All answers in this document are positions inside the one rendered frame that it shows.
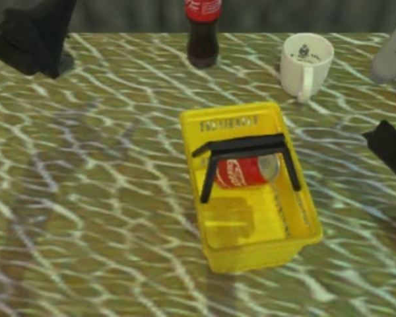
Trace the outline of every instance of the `white mug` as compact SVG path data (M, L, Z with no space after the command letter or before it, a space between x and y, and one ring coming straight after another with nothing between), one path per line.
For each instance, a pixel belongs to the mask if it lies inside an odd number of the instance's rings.
M280 81L284 91L305 103L323 85L335 56L333 45L323 36L297 33L283 44Z

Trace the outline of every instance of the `yellow plastic basket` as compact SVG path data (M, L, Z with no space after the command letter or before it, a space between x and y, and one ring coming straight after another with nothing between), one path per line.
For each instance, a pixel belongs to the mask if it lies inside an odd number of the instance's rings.
M273 267L289 262L323 231L279 106L273 102L188 110L180 116L201 243L215 273ZM193 158L209 141L283 133L300 190L294 190L284 155L280 172L263 186L224 190L213 186L201 202L211 153Z

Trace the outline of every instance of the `rippled water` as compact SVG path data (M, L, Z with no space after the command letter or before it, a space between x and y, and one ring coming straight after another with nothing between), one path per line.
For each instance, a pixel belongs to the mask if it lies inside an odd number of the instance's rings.
M396 122L373 85L384 34L331 34L308 105L279 87L288 34L224 34L196 71L185 35L75 34L56 82L0 63L0 316L396 316L396 176L361 133ZM209 271L179 114L276 100L325 229L283 267Z

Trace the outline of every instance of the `dark cola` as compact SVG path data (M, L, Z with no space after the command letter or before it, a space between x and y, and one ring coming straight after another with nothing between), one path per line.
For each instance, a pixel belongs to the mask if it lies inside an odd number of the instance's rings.
M187 58L196 68L211 67L217 61L217 22L221 6L221 0L185 0L189 21Z

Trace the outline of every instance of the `can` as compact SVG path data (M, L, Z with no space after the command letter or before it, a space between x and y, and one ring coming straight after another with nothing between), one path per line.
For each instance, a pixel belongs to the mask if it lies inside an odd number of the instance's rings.
M276 154L221 160L214 182L224 189L264 185L272 182L279 171Z

